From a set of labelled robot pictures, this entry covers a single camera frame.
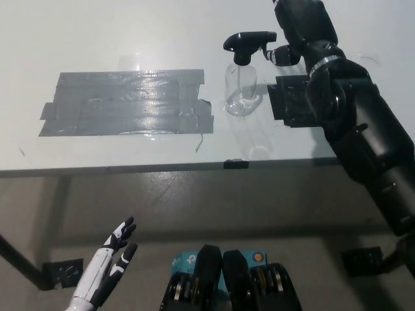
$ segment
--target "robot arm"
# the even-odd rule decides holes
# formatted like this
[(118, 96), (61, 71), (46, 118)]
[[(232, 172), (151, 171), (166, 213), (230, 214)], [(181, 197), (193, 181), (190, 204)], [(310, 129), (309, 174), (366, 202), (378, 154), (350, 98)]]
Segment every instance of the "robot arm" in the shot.
[[(66, 311), (93, 311), (101, 307), (117, 286), (137, 249), (137, 244), (127, 246), (126, 239), (136, 229), (130, 217), (108, 237), (93, 256), (78, 283)], [(112, 257), (127, 246), (120, 259), (111, 267)]]
[(321, 0), (273, 0), (289, 43), (276, 65), (304, 57), (306, 99), (351, 179), (364, 185), (393, 232), (415, 229), (415, 147), (367, 70), (346, 59)]

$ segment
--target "floor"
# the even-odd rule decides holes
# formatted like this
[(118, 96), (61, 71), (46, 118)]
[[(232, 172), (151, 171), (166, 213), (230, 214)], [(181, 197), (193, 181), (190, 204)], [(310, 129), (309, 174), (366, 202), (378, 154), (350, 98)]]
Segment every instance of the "floor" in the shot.
[[(340, 251), (391, 248), (396, 238), (339, 167), (0, 179), (0, 233), (37, 266), (88, 261), (129, 216), (139, 249), (103, 310), (158, 310), (170, 260), (205, 243), (265, 249), (288, 269), (304, 310), (413, 310), (405, 268), (346, 276)], [(40, 292), (3, 259), (0, 275), (1, 310), (65, 310), (73, 293)]]

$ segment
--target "white table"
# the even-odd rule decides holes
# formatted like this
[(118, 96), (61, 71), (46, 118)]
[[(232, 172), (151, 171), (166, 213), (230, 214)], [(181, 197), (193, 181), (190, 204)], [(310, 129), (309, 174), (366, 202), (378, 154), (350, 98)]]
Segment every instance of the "white table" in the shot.
[[(326, 0), (340, 47), (366, 66), (393, 112), (415, 138), (413, 28), (415, 2)], [(70, 176), (222, 168), (229, 159), (250, 167), (330, 160), (321, 129), (285, 127), (269, 99), (245, 119), (224, 111), (224, 72), (233, 55), (222, 49), (240, 31), (269, 30), (286, 44), (271, 0), (8, 1), (0, 8), (0, 176)], [(61, 72), (204, 69), (199, 98), (212, 102), (214, 134), (38, 137), (45, 102)], [(303, 74), (252, 58), (258, 83)], [(62, 181), (67, 185), (68, 179)]]

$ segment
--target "black spray nozzle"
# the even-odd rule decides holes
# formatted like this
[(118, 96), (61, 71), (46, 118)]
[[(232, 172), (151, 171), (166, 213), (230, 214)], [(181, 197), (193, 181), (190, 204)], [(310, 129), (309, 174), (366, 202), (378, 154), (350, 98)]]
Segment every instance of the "black spray nozzle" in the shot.
[(234, 52), (233, 61), (240, 66), (249, 65), (251, 62), (251, 55), (265, 47), (268, 42), (277, 41), (277, 34), (269, 31), (256, 32), (239, 32), (230, 36), (223, 48), (227, 51)]

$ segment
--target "robotic hand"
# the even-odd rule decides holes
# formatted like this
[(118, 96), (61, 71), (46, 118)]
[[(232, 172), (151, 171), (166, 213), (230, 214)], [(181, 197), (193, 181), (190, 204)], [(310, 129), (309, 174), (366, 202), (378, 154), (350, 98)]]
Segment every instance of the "robotic hand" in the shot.
[(126, 239), (136, 229), (133, 221), (134, 219), (130, 217), (123, 222), (95, 253), (66, 311), (92, 311), (105, 303), (136, 252), (137, 244), (128, 245), (120, 259), (111, 268), (112, 257), (120, 248), (127, 246)]

